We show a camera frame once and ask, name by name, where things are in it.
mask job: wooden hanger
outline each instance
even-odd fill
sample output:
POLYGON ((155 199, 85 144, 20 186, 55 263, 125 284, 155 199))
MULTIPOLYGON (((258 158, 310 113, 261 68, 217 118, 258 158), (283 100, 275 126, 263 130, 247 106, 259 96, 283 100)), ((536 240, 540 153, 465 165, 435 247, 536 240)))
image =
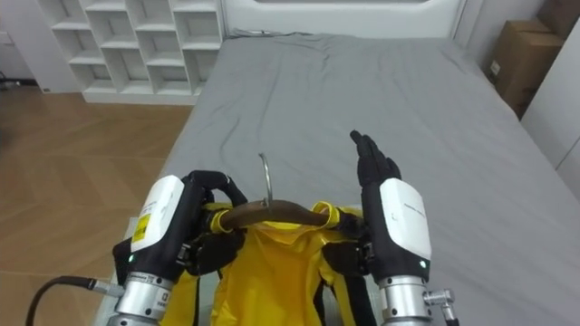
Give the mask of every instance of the wooden hanger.
POLYGON ((272 200, 270 207, 266 207, 264 201, 236 206, 219 220, 221 227, 225 230, 243 228, 261 222, 322 226, 328 222, 328 215, 312 212, 289 201, 272 200))

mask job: metal hook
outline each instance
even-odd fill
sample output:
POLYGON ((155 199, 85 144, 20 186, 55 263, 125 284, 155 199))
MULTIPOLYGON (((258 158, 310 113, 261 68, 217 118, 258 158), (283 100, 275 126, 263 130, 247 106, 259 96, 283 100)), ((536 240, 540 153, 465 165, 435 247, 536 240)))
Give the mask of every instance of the metal hook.
POLYGON ((266 174, 266 193, 267 197, 264 198, 263 204, 270 210, 270 204, 272 203, 272 183, 270 182, 270 169, 268 168, 268 160, 266 159, 266 154, 258 154, 262 159, 262 164, 264 165, 264 173, 266 174))

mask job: white shelf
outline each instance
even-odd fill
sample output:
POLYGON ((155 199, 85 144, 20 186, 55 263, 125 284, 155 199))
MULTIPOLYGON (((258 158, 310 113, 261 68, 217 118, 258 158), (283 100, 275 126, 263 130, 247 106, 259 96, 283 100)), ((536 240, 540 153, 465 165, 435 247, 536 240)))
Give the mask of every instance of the white shelf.
POLYGON ((61 22, 52 26, 55 31, 90 31, 91 27, 83 17, 66 17, 61 22))
POLYGON ((175 25, 164 19, 151 18, 135 26, 135 31, 139 32, 172 32, 175 25))
POLYGON ((165 81, 157 90, 159 95, 191 95, 187 81, 165 81))
POLYGON ((91 5, 88 5, 85 9, 86 11, 125 11, 125 3, 122 1, 115 0, 97 0, 91 5))
POLYGON ((195 104, 223 40, 220 0, 36 1, 88 102, 195 104))
POLYGON ((113 35, 101 44, 103 49, 139 49, 134 35, 113 35))
POLYGON ((94 81, 88 89, 84 90, 89 93, 109 93, 114 94, 117 92, 115 87, 112 85, 112 81, 107 80, 96 80, 94 81))
POLYGON ((218 35, 188 36, 183 42, 183 50, 219 50, 220 47, 218 35))
POLYGON ((214 0, 186 0, 177 1, 173 11, 178 13, 214 13, 217 11, 214 0))
POLYGON ((149 81, 129 81, 121 94, 152 94, 153 89, 149 81))
POLYGON ((99 50, 84 50, 69 60, 69 64, 105 64, 105 60, 99 50))
POLYGON ((183 55, 179 52, 157 52, 145 62, 150 66, 183 67, 183 55))

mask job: black cable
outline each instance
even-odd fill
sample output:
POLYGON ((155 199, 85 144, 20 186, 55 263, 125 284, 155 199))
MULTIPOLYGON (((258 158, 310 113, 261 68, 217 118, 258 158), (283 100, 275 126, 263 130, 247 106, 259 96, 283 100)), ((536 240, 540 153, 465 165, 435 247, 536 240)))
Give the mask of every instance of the black cable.
POLYGON ((28 313, 26 314, 26 326, 34 326, 34 316, 36 314, 36 308, 38 307, 38 303, 40 299, 43 297, 44 293, 48 291, 53 285, 56 284, 65 284, 65 285, 73 285, 82 287, 84 289, 92 290, 94 285, 97 283, 97 280, 88 278, 88 277, 80 277, 80 276, 60 276, 54 278, 47 283, 45 283, 34 295, 32 302, 30 302, 30 306, 28 307, 28 313))
POLYGON ((459 326, 459 319, 454 319, 451 321, 445 321, 445 323, 447 324, 447 326, 459 326))

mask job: yellow garment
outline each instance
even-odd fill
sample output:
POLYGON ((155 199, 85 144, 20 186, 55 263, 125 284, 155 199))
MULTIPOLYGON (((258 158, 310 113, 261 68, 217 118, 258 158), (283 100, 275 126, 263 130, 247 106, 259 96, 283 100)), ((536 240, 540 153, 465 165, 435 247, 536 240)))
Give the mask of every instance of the yellow garment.
MULTIPOLYGON (((328 265, 322 253, 328 243, 348 241, 339 232, 324 229, 338 224, 339 212, 325 202, 312 210, 328 212, 327 225, 261 223, 247 229, 237 258, 221 271, 211 325, 320 325, 313 298, 322 281, 334 288, 343 325, 355 325, 344 278, 328 265)), ((344 210, 360 216, 360 212, 344 210)), ((227 231, 219 227, 222 215, 218 213, 212 220, 213 232, 227 231)), ((184 273, 174 288, 162 326, 192 323, 196 290, 197 277, 184 273)))

